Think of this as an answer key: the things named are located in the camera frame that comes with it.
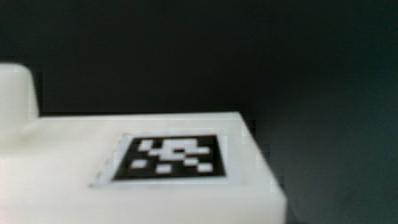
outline dark background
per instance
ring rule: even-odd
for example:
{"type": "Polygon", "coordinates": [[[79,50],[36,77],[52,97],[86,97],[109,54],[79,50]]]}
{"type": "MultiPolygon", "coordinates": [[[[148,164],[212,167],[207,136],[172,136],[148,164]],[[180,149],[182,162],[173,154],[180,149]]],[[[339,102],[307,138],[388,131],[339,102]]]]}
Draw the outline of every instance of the dark background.
{"type": "Polygon", "coordinates": [[[239,111],[289,219],[398,223],[395,1],[0,1],[0,60],[42,116],[239,111]]]}

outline white border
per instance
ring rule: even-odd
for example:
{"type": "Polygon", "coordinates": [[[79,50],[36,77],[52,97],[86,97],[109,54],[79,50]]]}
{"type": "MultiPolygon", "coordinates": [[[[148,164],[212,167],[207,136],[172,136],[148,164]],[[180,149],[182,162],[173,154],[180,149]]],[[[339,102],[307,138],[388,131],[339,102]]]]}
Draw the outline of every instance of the white border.
{"type": "Polygon", "coordinates": [[[186,131],[163,131],[152,133],[140,133],[122,135],[122,139],[118,142],[116,149],[113,151],[111,158],[104,164],[104,168],[100,173],[97,174],[97,178],[92,183],[93,188],[108,188],[116,187],[124,188],[132,185],[156,185],[156,184],[232,184],[239,182],[239,172],[237,172],[237,162],[235,162],[235,149],[227,145],[227,133],[221,130],[186,130],[186,131]],[[180,178],[152,178],[145,180],[124,180],[124,181],[111,181],[111,177],[115,175],[115,171],[120,165],[120,161],[124,158],[124,154],[127,151],[127,146],[134,138],[147,138],[147,137],[164,137],[164,136],[204,136],[214,135],[218,140],[218,148],[220,148],[220,157],[221,157],[221,164],[225,170],[225,176],[221,177],[180,177],[180,178]]]}

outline white post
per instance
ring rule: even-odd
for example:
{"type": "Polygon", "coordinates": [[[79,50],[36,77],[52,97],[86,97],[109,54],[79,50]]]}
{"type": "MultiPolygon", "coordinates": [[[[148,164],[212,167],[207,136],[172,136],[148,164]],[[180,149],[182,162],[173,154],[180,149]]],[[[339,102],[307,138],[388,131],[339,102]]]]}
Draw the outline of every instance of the white post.
{"type": "Polygon", "coordinates": [[[19,64],[0,63],[0,133],[36,119],[31,73],[19,64]]]}

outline black square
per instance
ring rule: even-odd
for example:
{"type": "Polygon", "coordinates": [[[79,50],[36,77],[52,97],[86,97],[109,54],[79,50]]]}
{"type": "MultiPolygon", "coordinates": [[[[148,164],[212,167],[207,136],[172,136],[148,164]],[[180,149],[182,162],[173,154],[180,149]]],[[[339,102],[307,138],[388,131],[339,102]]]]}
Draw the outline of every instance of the black square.
{"type": "Polygon", "coordinates": [[[225,176],[216,135],[132,138],[113,181],[225,176]]]}

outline white box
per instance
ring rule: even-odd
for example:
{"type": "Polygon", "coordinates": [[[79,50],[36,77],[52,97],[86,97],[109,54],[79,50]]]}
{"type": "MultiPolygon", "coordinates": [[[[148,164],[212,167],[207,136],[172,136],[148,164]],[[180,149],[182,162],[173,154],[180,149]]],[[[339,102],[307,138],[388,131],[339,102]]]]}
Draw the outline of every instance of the white box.
{"type": "MultiPolygon", "coordinates": [[[[0,85],[8,82],[3,77],[12,76],[24,77],[21,92],[13,95],[28,103],[28,70],[17,65],[0,65],[0,85]]],[[[8,100],[1,99],[1,108],[8,100]]],[[[12,114],[0,113],[0,122],[12,114]]],[[[237,113],[29,117],[1,129],[0,223],[282,224],[283,211],[283,194],[237,113]],[[223,175],[221,172],[209,175],[218,165],[212,157],[200,157],[198,152],[214,153],[212,146],[207,149],[189,146],[191,136],[216,136],[223,175]],[[147,145],[141,139],[141,150],[140,146],[129,147],[132,139],[154,137],[161,137],[161,147],[147,145]],[[172,155],[164,149],[168,138],[189,140],[172,155]],[[134,163],[136,169],[147,164],[156,166],[156,162],[172,164],[168,168],[159,166],[156,175],[175,175],[168,171],[177,167],[179,176],[163,178],[150,173],[140,179],[122,166],[131,179],[113,180],[129,149],[140,153],[136,159],[147,161],[134,163]],[[161,156],[148,156],[145,150],[163,153],[161,156]],[[200,168],[191,165],[191,159],[204,164],[200,168]]]]}

